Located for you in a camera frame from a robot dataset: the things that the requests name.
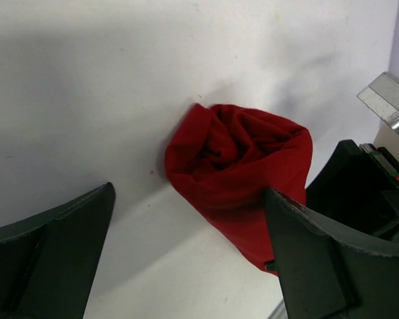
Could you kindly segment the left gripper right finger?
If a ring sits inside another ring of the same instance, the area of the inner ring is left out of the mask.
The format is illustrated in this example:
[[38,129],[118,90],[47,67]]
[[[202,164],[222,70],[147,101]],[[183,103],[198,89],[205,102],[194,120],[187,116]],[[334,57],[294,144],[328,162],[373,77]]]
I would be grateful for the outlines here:
[[399,318],[399,244],[275,189],[265,217],[289,318]]

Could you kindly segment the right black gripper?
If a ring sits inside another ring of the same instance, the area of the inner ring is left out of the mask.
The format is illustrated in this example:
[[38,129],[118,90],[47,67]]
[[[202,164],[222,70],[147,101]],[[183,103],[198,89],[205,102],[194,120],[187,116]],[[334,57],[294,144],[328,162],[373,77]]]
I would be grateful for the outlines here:
[[342,140],[308,186],[307,207],[399,244],[399,161],[385,147]]

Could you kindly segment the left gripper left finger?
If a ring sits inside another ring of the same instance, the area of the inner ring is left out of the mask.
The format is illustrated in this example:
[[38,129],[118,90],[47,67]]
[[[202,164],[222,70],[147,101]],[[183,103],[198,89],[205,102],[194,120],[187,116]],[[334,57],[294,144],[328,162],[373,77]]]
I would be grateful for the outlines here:
[[0,318],[82,318],[116,194],[105,183],[0,227]]

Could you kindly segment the dark red t shirt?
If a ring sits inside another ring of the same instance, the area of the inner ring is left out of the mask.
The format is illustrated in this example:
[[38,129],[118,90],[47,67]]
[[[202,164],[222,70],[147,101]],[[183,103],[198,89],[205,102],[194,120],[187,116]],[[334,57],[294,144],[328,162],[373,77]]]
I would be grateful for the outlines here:
[[166,177],[254,266],[275,274],[265,192],[299,203],[313,155],[306,127],[262,110],[194,104],[164,154]]

